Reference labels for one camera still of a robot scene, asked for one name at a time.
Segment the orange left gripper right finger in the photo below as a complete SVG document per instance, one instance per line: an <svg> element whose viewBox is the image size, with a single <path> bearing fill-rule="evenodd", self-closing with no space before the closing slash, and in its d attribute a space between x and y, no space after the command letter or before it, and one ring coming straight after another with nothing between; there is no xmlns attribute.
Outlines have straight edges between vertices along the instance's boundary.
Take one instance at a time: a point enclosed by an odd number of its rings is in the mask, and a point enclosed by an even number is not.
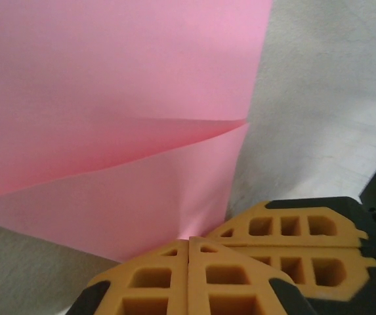
<svg viewBox="0 0 376 315"><path fill-rule="evenodd" d="M214 241L191 237L189 314L314 314L284 272Z"/></svg>

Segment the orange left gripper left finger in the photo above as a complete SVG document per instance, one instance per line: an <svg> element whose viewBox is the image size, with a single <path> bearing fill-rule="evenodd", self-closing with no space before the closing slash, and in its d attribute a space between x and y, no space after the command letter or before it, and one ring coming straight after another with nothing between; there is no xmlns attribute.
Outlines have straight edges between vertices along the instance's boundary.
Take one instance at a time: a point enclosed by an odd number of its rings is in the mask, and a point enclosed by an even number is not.
<svg viewBox="0 0 376 315"><path fill-rule="evenodd" d="M176 240L95 276L72 314L187 314L188 241Z"/></svg>

